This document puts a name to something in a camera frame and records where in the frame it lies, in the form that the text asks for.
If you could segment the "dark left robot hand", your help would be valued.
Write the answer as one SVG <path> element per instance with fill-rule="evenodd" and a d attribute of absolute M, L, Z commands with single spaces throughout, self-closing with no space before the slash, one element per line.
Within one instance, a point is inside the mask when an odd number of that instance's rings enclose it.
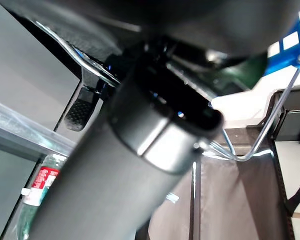
<path fill-rule="evenodd" d="M 169 37 L 231 57 L 262 53 L 294 25 L 300 0 L 2 0 L 19 16 L 113 53 Z"/>

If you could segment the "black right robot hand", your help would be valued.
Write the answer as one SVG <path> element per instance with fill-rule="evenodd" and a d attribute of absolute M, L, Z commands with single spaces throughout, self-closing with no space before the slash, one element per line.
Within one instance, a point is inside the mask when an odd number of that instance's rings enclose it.
<path fill-rule="evenodd" d="M 194 129 L 207 139 L 213 139 L 222 131 L 222 114 L 213 110 L 205 97 L 164 66 L 173 43 L 171 39 L 161 37 L 138 43 L 120 55 L 85 56 L 82 51 L 77 53 L 92 65 L 101 65 L 119 83 L 126 79 L 134 80 L 150 100 L 167 105 L 172 109 L 174 117 L 181 118 L 189 129 Z M 105 80 L 96 80 L 90 71 L 82 69 L 81 74 L 84 87 L 64 119 L 66 127 L 76 132 L 82 131 L 87 125 L 98 100 L 106 101 L 115 92 L 114 87 Z"/>

